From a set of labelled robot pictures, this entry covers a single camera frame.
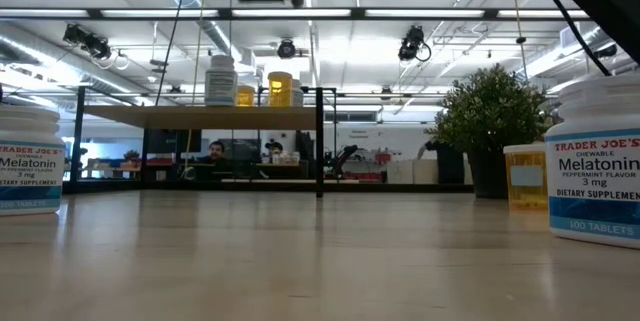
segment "wooden shelf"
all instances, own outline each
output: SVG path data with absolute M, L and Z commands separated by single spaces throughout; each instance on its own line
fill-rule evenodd
M 315 108 L 85 106 L 90 115 L 149 129 L 315 130 Z

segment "plant pot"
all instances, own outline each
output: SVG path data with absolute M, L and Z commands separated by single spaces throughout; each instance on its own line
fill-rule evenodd
M 502 152 L 468 152 L 477 198 L 508 199 L 507 165 Z

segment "white supplement bottle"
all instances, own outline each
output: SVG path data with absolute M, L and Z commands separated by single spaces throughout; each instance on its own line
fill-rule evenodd
M 579 82 L 559 100 L 564 123 L 546 134 L 552 232 L 640 248 L 640 77 Z
M 204 103 L 207 106 L 235 106 L 238 74 L 232 57 L 211 57 L 211 68 L 205 74 Z
M 0 106 L 0 215 L 56 212 L 64 174 L 57 112 Z

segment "yellow container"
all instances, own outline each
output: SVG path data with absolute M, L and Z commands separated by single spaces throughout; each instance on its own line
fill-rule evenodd
M 253 100 L 256 94 L 256 90 L 251 86 L 241 85 L 238 86 L 236 94 L 236 106 L 251 107 L 253 106 Z
M 545 150 L 544 143 L 504 148 L 511 209 L 548 209 Z
M 269 106 L 293 106 L 293 76 L 287 72 L 272 72 L 269 79 Z

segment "ceiling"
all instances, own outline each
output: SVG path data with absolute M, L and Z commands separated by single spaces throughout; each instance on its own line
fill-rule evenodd
M 241 4 L 238 0 L 203 0 L 208 8 L 290 7 L 289 4 Z M 562 0 L 569 9 L 576 5 Z M 411 7 L 411 8 L 502 8 L 513 9 L 515 0 L 310 0 L 312 7 Z M 521 8 L 555 9 L 551 0 L 518 0 Z M 2 0 L 0 7 L 19 8 L 172 8 L 174 0 Z M 62 41 L 67 24 L 61 20 L 4 21 L 45 40 L 62 50 L 69 46 Z M 130 60 L 125 70 L 111 67 L 108 72 L 139 85 L 143 90 L 157 91 L 158 81 L 150 82 L 153 75 L 149 60 L 164 59 L 172 33 L 173 22 L 162 21 L 157 25 L 157 41 L 154 45 L 154 23 L 150 21 L 95 21 L 79 22 L 86 29 L 109 39 L 109 44 L 126 54 Z M 441 92 L 455 79 L 463 78 L 480 67 L 497 62 L 516 71 L 522 67 L 522 52 L 516 45 L 519 36 L 527 38 L 524 58 L 528 63 L 539 55 L 557 47 L 559 31 L 566 23 L 558 22 L 498 22 L 498 21 L 314 21 L 261 20 L 219 21 L 217 25 L 238 48 L 252 50 L 256 64 L 266 70 L 298 70 L 303 84 L 315 80 L 310 72 L 308 57 L 281 61 L 275 57 L 274 45 L 282 38 L 291 38 L 296 47 L 308 50 L 314 41 L 318 80 L 324 87 L 336 87 L 343 92 L 378 92 L 383 86 L 391 86 L 395 92 Z M 421 26 L 433 49 L 432 59 L 424 64 L 401 65 L 397 58 L 400 39 L 412 25 Z M 201 50 L 197 53 L 198 41 Z M 194 80 L 202 85 L 204 72 L 209 64 L 208 50 L 217 52 L 216 45 L 193 21 L 180 21 L 176 27 L 174 47 L 169 55 L 166 87 L 181 86 L 192 89 Z M 72 54 L 91 65 L 87 54 L 72 49 Z M 624 54 L 609 62 L 630 62 Z M 538 73 L 538 82 L 555 86 L 585 73 L 595 72 L 583 55 L 574 55 L 567 62 Z M 256 77 L 245 77 L 244 83 L 256 85 Z

